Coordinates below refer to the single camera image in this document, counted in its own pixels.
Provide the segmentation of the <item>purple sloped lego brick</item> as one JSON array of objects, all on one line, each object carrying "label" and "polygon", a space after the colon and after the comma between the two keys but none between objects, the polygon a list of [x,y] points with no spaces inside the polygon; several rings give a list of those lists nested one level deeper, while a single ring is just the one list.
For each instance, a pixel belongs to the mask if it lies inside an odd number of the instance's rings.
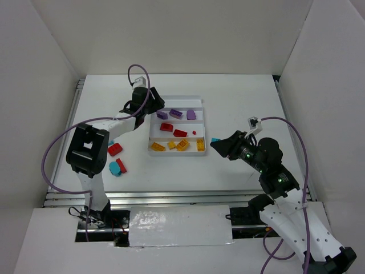
[{"label": "purple sloped lego brick", "polygon": [[169,115],[173,118],[176,118],[176,119],[181,119],[182,116],[183,116],[183,113],[181,111],[178,111],[178,110],[175,110],[175,109],[170,109],[169,111]]}]

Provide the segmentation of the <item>yellow lego plate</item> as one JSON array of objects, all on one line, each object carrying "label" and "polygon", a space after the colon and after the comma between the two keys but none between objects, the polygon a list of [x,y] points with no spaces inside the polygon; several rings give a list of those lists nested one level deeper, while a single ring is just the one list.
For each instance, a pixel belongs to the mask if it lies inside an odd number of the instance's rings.
[{"label": "yellow lego plate", "polygon": [[199,152],[205,151],[205,142],[203,139],[197,139],[196,145],[197,145],[197,151]]}]

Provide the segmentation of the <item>red curved lego brick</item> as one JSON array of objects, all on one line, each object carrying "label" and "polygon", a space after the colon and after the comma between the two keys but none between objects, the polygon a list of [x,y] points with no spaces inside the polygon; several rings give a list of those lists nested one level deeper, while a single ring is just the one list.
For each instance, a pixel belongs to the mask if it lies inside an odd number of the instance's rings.
[{"label": "red curved lego brick", "polygon": [[188,133],[186,131],[175,129],[173,132],[173,136],[178,138],[184,138],[187,137]]}]

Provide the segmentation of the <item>purple flower lego brick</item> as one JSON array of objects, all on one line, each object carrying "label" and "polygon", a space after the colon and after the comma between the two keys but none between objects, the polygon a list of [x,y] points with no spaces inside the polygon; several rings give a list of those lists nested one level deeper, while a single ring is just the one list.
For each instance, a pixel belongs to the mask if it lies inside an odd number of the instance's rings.
[{"label": "purple flower lego brick", "polygon": [[188,120],[196,120],[196,113],[194,110],[190,109],[186,112],[186,118]]}]

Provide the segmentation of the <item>yellow sloped lego brick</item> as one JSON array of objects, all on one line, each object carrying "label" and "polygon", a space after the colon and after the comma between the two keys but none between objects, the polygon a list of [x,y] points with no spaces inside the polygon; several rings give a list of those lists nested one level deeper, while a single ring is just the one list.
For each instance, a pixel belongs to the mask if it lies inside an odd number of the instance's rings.
[{"label": "yellow sloped lego brick", "polygon": [[153,142],[151,144],[151,149],[153,151],[157,151],[157,152],[162,152],[162,151],[165,151],[166,150],[166,148],[163,145],[161,145],[159,143],[156,143],[156,142]]}]

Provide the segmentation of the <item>small yellow lego cube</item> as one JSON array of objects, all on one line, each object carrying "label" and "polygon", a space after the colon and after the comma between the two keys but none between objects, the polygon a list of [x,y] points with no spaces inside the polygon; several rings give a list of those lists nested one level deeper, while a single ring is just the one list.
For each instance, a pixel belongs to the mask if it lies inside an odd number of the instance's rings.
[{"label": "small yellow lego cube", "polygon": [[170,141],[170,142],[168,142],[168,143],[167,143],[167,146],[168,146],[168,148],[169,148],[170,150],[173,150],[173,149],[175,149],[175,148],[176,148],[176,144],[175,144],[175,142],[174,142],[174,141]]}]

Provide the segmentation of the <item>yellow rounded lego brick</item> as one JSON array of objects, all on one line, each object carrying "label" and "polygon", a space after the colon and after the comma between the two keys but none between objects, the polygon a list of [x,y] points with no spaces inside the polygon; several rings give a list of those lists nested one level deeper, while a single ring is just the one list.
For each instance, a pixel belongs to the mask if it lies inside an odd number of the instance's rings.
[{"label": "yellow rounded lego brick", "polygon": [[189,145],[190,143],[186,139],[183,139],[177,144],[176,149],[178,151],[186,151]]}]

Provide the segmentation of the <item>red two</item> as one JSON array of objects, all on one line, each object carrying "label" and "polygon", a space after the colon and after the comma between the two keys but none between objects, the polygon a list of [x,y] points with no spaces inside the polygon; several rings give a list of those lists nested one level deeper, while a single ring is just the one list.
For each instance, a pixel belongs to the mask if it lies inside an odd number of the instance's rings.
[{"label": "red two", "polygon": [[114,143],[113,145],[108,147],[107,151],[111,157],[114,157],[117,154],[121,153],[122,150],[123,150],[123,148],[119,143]]}]

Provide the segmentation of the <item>red cloud lego brick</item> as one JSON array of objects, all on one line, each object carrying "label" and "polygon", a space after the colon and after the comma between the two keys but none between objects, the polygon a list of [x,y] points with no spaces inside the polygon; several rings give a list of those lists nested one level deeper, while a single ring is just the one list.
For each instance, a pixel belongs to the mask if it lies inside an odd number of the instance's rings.
[{"label": "red cloud lego brick", "polygon": [[126,167],[125,167],[124,163],[121,161],[121,159],[120,159],[120,158],[116,159],[116,163],[118,164],[118,166],[119,166],[119,168],[120,168],[120,172],[121,172],[122,174],[124,174],[124,173],[126,173],[126,172],[127,172],[127,169],[126,169]]}]

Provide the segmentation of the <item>teal rounded lego brick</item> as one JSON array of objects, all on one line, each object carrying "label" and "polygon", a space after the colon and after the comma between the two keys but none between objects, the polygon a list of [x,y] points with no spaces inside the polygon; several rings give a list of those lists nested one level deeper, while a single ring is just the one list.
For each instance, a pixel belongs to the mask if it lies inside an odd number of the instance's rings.
[{"label": "teal rounded lego brick", "polygon": [[109,171],[113,176],[120,176],[122,171],[117,162],[113,161],[109,164]]}]

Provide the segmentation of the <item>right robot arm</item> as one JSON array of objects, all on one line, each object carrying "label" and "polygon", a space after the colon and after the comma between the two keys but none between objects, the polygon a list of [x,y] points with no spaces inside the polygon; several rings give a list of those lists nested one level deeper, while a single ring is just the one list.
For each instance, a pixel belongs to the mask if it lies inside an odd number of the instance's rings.
[{"label": "right robot arm", "polygon": [[290,246],[307,273],[345,273],[356,253],[337,241],[303,203],[299,183],[282,164],[278,142],[262,138],[255,146],[244,135],[236,131],[210,146],[222,157],[241,159],[260,173],[259,182],[265,193],[252,199],[249,209]]}]

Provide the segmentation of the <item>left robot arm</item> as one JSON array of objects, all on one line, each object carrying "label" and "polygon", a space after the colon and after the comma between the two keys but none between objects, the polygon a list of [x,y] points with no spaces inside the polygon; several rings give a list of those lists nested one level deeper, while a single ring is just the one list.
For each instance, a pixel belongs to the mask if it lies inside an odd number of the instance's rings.
[{"label": "left robot arm", "polygon": [[94,219],[109,225],[111,205],[107,198],[102,171],[107,163],[108,144],[123,134],[136,130],[146,115],[164,108],[165,102],[155,87],[135,87],[132,99],[115,118],[90,125],[80,123],[73,134],[66,153],[66,162],[80,180],[86,193],[85,210]]}]

